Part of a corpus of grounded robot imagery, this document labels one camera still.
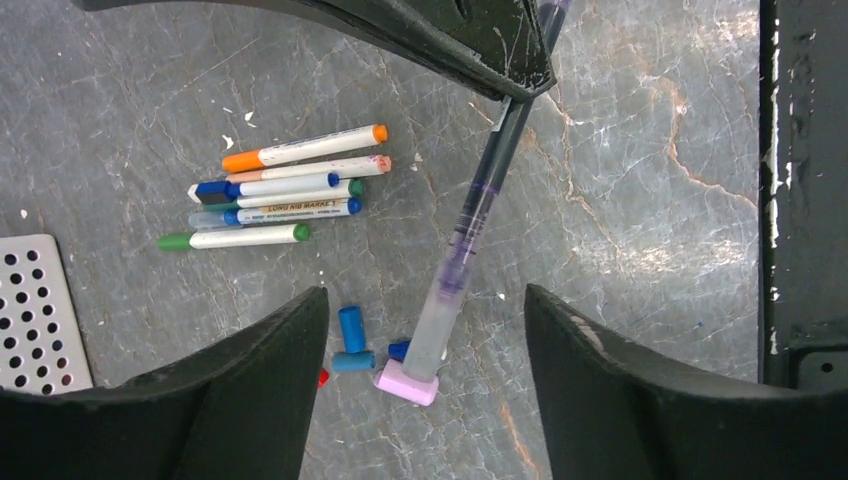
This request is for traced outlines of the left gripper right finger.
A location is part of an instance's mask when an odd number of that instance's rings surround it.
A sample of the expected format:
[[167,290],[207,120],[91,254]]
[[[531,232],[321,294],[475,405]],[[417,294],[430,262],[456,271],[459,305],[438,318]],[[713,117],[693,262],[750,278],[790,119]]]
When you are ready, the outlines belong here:
[[746,382],[664,356],[545,288],[526,343],[556,479],[843,479],[847,394]]

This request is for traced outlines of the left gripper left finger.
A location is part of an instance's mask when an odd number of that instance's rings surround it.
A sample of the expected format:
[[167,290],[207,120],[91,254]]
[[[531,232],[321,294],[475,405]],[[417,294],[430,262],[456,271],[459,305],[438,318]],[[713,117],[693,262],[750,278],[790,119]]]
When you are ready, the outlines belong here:
[[115,388],[1,395],[5,479],[295,479],[323,366],[327,291]]

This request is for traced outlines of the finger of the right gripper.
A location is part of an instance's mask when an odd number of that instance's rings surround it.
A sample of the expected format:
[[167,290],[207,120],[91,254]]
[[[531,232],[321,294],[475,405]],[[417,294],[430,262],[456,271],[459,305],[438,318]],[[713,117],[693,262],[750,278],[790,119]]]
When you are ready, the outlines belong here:
[[363,40],[493,100],[532,99],[556,78],[534,1],[233,0]]

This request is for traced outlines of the red pen cap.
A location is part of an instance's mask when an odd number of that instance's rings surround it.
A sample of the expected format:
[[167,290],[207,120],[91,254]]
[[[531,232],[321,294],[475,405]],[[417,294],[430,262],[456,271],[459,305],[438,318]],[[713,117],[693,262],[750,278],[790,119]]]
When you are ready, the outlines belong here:
[[330,378],[330,374],[329,374],[328,370],[325,369],[325,368],[321,368],[318,383],[317,383],[317,388],[321,389],[328,382],[329,378]]

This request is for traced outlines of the light blue cap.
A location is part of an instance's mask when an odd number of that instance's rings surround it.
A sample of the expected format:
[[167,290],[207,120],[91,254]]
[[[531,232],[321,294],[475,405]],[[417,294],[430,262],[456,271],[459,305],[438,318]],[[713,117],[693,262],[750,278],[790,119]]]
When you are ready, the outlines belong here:
[[332,357],[331,365],[336,373],[370,371],[376,365],[376,357],[372,351],[337,352]]

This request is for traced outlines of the medium blue pen cap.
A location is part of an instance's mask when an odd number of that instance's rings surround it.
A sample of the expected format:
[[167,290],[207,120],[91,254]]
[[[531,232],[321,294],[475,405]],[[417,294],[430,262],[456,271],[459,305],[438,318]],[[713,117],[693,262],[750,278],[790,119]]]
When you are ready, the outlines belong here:
[[338,310],[338,320],[345,351],[351,354],[365,351],[367,341],[360,307],[342,307]]

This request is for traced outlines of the pink highlighter cap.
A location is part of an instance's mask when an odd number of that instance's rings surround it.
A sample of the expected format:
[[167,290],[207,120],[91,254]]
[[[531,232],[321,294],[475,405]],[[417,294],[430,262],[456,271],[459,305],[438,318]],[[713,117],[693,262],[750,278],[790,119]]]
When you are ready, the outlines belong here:
[[387,361],[384,368],[375,376],[373,383],[383,392],[420,406],[430,406],[439,389],[438,377],[427,382],[412,379],[403,373],[402,363],[395,359]]

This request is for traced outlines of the dark blue pen cap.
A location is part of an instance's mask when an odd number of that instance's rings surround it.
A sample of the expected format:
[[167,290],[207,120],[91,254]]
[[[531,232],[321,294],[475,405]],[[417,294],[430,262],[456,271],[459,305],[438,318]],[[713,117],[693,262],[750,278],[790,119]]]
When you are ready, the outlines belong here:
[[410,339],[390,343],[387,347],[388,358],[402,363],[407,355],[410,344]]

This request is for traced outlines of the peach capped marker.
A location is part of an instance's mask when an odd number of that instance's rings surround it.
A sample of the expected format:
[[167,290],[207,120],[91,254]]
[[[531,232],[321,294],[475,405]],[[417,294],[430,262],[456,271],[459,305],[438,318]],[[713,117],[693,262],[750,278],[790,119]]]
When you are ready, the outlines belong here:
[[388,155],[369,155],[236,173],[228,175],[226,180],[244,183],[320,173],[335,173],[340,179],[354,179],[383,175],[391,168],[392,161]]

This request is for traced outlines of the purple end white marker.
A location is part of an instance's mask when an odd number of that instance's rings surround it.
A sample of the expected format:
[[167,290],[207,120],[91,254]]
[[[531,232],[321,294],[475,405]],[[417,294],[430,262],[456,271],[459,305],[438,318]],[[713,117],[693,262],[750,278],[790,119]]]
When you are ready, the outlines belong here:
[[403,373],[413,380],[429,382],[440,368],[462,309],[485,223],[502,190],[533,103],[532,99],[505,98],[501,116],[490,131],[403,361]]

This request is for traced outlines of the orange capped marker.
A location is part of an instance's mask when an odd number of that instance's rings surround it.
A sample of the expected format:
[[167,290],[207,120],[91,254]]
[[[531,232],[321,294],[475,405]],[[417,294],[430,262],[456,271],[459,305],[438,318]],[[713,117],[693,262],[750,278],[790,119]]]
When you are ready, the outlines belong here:
[[373,124],[241,152],[225,157],[221,165],[226,172],[241,173],[377,146],[386,142],[388,138],[389,132],[386,125]]

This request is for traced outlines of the blue capped marker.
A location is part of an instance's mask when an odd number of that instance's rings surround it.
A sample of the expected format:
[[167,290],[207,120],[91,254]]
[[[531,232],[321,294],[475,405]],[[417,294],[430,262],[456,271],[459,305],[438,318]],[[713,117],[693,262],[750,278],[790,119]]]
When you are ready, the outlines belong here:
[[313,192],[335,188],[339,183],[340,177],[335,172],[243,183],[221,180],[193,184],[187,195],[195,203],[214,205],[229,203],[240,197]]

